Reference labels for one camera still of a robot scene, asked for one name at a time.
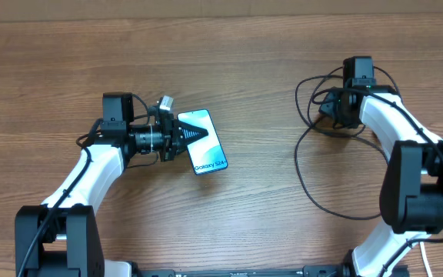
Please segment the Samsung Galaxy smartphone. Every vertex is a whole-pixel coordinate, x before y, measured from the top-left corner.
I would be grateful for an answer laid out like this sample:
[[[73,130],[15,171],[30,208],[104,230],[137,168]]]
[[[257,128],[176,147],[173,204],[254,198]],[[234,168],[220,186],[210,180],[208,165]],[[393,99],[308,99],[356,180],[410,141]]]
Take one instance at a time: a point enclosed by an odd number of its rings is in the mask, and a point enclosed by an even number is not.
[[[215,130],[212,117],[207,109],[178,114],[181,122],[208,130],[208,136],[188,145],[188,154],[196,175],[227,169],[228,161]]]

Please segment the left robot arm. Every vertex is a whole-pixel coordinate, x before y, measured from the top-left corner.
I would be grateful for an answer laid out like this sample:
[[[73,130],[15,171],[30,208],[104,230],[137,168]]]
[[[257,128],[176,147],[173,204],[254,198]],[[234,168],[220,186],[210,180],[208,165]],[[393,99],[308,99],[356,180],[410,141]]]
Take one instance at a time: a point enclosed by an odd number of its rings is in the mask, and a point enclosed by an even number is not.
[[[18,276],[140,276],[134,262],[104,257],[96,213],[135,155],[160,162],[187,152],[197,175],[226,169],[228,162],[208,110],[172,113],[163,96],[146,106],[136,124],[138,95],[109,92],[103,115],[77,138],[81,156],[61,186],[39,205],[24,205],[15,217],[15,272]]]

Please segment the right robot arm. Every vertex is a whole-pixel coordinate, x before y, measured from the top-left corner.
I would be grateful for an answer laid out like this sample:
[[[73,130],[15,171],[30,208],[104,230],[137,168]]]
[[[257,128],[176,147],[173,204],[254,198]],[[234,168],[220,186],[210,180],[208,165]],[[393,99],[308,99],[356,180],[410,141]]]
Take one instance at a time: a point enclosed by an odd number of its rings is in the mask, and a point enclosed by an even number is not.
[[[369,56],[345,59],[342,85],[325,89],[319,102],[335,128],[370,128],[388,163],[381,221],[347,254],[342,276],[397,275],[416,245],[443,243],[443,139],[406,109],[397,85],[378,85],[375,69]]]

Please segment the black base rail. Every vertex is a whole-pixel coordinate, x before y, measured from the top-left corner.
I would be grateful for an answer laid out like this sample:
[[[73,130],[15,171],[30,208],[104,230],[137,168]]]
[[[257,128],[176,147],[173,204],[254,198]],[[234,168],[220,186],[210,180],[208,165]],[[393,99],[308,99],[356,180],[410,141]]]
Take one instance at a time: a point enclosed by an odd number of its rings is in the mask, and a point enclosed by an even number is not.
[[[301,269],[246,269],[176,272],[172,269],[140,270],[133,266],[132,277],[352,277],[348,265],[306,265]]]

